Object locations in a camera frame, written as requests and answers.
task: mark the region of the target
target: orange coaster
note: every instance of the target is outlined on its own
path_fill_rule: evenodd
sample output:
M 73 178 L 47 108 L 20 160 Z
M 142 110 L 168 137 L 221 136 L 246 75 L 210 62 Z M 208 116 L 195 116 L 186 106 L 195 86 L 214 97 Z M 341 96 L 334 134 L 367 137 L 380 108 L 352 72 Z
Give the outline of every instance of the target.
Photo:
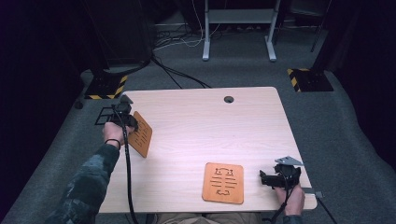
M 240 165 L 207 163 L 202 198 L 210 202 L 243 203 L 244 168 Z
M 149 153 L 152 129 L 137 111 L 134 112 L 134 118 L 139 128 L 137 132 L 132 132 L 128 136 L 128 142 L 142 157 L 146 158 Z

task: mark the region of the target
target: yellow and black striped tape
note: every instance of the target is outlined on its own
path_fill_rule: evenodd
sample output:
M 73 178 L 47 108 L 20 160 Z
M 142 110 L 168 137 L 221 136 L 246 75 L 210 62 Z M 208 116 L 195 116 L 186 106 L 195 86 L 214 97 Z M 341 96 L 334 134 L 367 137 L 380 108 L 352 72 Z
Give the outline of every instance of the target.
M 118 98 L 120 96 L 120 94 L 122 93 L 122 89 L 125 86 L 125 82 L 126 82 L 127 76 L 123 77 L 120 81 L 120 85 L 117 88 L 116 92 L 114 94 L 111 95 L 86 95 L 85 99 L 92 99 L 92 100 L 105 100 L 105 99 L 115 99 Z
M 291 68 L 289 68 L 288 69 L 288 74 L 289 74 L 289 78 L 290 78 L 290 81 L 291 81 L 291 85 L 293 86 L 295 91 L 301 91 L 300 86 L 298 85 L 298 82 L 297 82 L 297 78 L 293 74 L 294 71 L 296 71 L 296 70 L 298 70 L 298 71 L 309 71 L 309 69 L 306 69 L 306 68 L 302 68 L 302 69 L 291 69 Z

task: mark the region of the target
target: stand base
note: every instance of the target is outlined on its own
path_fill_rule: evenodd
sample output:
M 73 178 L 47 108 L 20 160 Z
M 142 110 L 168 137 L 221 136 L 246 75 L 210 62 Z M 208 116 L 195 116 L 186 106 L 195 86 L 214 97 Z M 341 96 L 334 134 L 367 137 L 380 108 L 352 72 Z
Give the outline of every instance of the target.
M 85 91 L 85 99 L 115 99 L 118 98 L 125 85 L 125 77 L 94 77 Z
M 295 91 L 334 91 L 323 73 L 315 74 L 309 69 L 288 69 Z

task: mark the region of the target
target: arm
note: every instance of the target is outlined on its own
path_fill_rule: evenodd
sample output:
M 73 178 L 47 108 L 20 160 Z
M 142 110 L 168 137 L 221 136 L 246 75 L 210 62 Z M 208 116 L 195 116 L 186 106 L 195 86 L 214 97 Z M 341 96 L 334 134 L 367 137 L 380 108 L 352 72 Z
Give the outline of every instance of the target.
M 281 188 L 275 188 L 276 196 L 280 203 L 285 202 L 286 191 Z M 294 187 L 291 193 L 288 204 L 285 207 L 285 216 L 283 217 L 283 224 L 302 224 L 303 219 L 301 214 L 304 208 L 305 194 L 300 185 Z
M 123 144 L 122 129 L 106 123 L 104 140 Z M 45 223 L 93 223 L 105 199 L 111 173 L 119 159 L 119 143 L 107 141 L 79 168 Z

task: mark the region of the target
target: person's right hand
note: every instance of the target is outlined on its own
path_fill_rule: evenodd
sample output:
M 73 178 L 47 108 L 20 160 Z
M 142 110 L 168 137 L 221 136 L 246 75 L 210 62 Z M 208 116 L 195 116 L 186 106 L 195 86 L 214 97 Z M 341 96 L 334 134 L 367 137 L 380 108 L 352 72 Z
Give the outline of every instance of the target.
M 279 203 L 285 202 L 286 199 L 286 191 L 282 188 L 274 188 L 276 191 L 277 199 Z M 300 184 L 296 185 L 291 193 L 288 204 L 285 207 L 285 215 L 286 216 L 300 216 L 303 212 L 304 208 L 304 199 L 305 194 Z

